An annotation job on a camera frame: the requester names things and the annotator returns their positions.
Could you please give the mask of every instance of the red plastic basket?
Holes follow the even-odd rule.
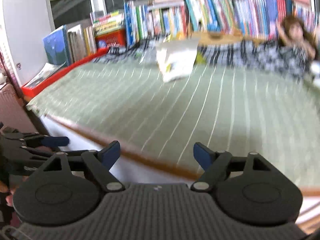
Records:
[[[109,51],[109,48],[103,48],[103,49],[98,49],[97,53],[92,54],[88,57],[85,57],[75,63],[73,63],[72,65],[63,68],[62,70],[58,71],[57,73],[53,74],[52,76],[48,77],[46,80],[44,80],[43,82],[41,82],[40,84],[38,84],[36,87],[34,88],[27,88],[27,87],[22,87],[22,92],[25,96],[30,97],[30,98],[34,98],[36,95],[38,95],[42,90],[44,90],[46,87],[50,86],[51,84],[53,84],[54,82],[56,82],[58,79],[62,78],[64,75],[66,75],[67,73],[69,73],[71,70],[73,70],[74,68],[87,63],[91,60],[93,60],[96,57],[100,57],[104,54],[106,54]]]

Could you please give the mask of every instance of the white wall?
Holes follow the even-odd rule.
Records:
[[[29,82],[47,62],[42,38],[51,32],[46,0],[3,0],[4,25],[19,85]]]

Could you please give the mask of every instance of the bed frame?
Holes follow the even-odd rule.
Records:
[[[42,122],[53,136],[68,136],[70,146],[66,150],[96,149],[99,150],[111,142],[94,132],[51,115],[41,117]],[[185,182],[188,185],[199,177],[182,167],[169,165],[146,158],[122,147],[121,158],[111,172],[121,180],[138,183],[172,183]],[[299,227],[310,234],[320,227],[320,188],[301,188],[303,204],[297,220]]]

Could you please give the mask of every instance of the woman's hand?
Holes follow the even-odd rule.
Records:
[[[298,43],[298,45],[299,45],[302,49],[305,50],[305,52],[306,52],[306,54],[308,55],[308,58],[309,58],[309,59],[315,59],[315,57],[316,57],[316,50],[315,50],[314,47],[311,46],[311,44],[310,44],[307,40],[303,39],[302,41],[300,41],[300,42]]]
[[[284,29],[282,28],[280,22],[278,22],[278,20],[276,21],[276,27],[278,29],[278,33],[279,33],[279,38],[282,40],[283,44],[285,46],[292,46],[292,42],[289,40],[289,38],[287,37],[287,35],[284,32]]]

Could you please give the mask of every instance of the plastic bag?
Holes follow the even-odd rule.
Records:
[[[184,78],[192,73],[198,43],[198,39],[189,39],[164,42],[156,47],[156,60],[164,82]]]

